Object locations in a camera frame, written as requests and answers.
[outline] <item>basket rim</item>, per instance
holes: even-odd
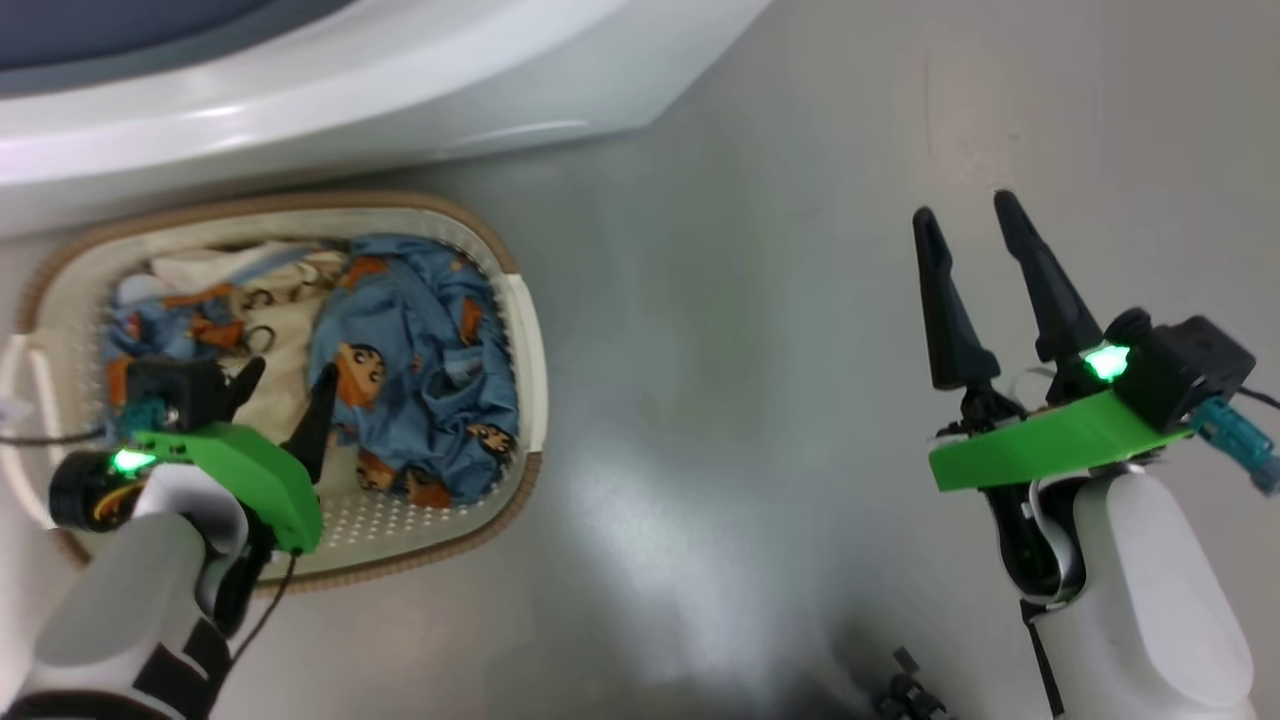
[[[211,202],[178,208],[160,213],[141,215],[119,220],[106,225],[91,228],[81,234],[76,241],[60,247],[50,255],[36,269],[35,274],[23,288],[18,302],[14,328],[17,333],[28,334],[37,329],[37,316],[40,305],[44,302],[45,292],[54,279],[73,263],[81,254],[125,237],[136,234],[164,231],[180,225],[189,225],[204,222],[221,220],[243,215],[261,215],[270,213],[288,213],[294,210],[340,210],[355,208],[381,208],[381,209],[411,209],[429,210],[445,215],[467,229],[474,232],[489,246],[498,260],[498,265],[507,274],[518,274],[520,268],[507,250],[497,232],[488,223],[481,220],[475,213],[461,205],[415,191],[330,191],[330,192],[305,192],[265,195],[260,197],[247,197],[242,200],[229,200],[224,202]],[[445,541],[439,544],[428,546],[420,550],[408,551],[392,557],[384,557],[342,568],[328,570],[312,575],[294,578],[289,582],[285,594],[302,594],[325,589],[340,588],[374,580],[396,573],[403,573],[439,562],[454,555],[475,550],[497,537],[524,510],[525,503],[534,492],[538,483],[538,474],[541,470],[541,452],[530,452],[525,461],[525,474],[520,478],[520,486],[515,495],[494,515],[492,520],[475,530]],[[73,568],[82,570],[88,566],[92,556],[77,537],[63,529],[54,529],[50,533],[59,555],[65,557]],[[279,587],[279,580],[264,580],[255,588],[255,596],[274,594]]]

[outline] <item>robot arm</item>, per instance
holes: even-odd
[[[929,455],[938,489],[987,497],[1056,717],[1256,717],[1239,623],[1181,509],[1144,471],[1162,447],[1198,434],[1276,495],[1274,443],[1226,405],[1253,356],[1203,318],[1152,328],[1135,309],[1103,336],[1018,199],[997,192],[996,211],[1036,310],[1037,354],[1057,370],[1037,413],[992,388],[1000,365],[920,209],[933,386],[965,388],[961,420],[938,433],[965,439]]]
[[[271,552],[296,559],[319,539],[311,486],[324,461],[334,373],[321,375],[293,437],[275,447],[227,424],[260,365],[206,397],[192,391],[215,387],[216,368],[134,365],[136,411],[125,416],[163,419],[129,428],[151,462],[134,466],[138,450],[123,451],[127,464],[123,454],[86,451],[55,471],[55,520],[115,533],[45,625],[6,719],[206,717],[234,665],[228,639]]]

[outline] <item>white curved appliance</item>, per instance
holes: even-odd
[[[0,61],[0,237],[641,127],[768,1],[333,3],[223,56],[24,95]]]

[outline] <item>green plastic part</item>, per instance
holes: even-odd
[[[212,423],[192,433],[138,432],[142,450],[163,462],[192,462],[271,527],[280,550],[312,552],[324,514],[306,468],[246,425]]]
[[[1128,460],[1190,434],[1160,434],[1106,391],[929,454],[938,489],[1029,483]]]

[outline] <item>laundry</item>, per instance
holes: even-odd
[[[428,507],[480,500],[515,450],[516,382],[493,290],[421,237],[352,241],[315,328],[314,380],[338,366],[332,438],[356,443],[361,487]]]
[[[266,372],[236,421],[284,441],[306,410],[311,328],[346,264],[337,250],[279,242],[157,258],[152,274],[116,290],[104,345],[113,410],[124,405],[134,357],[209,359],[237,370],[256,355]]]

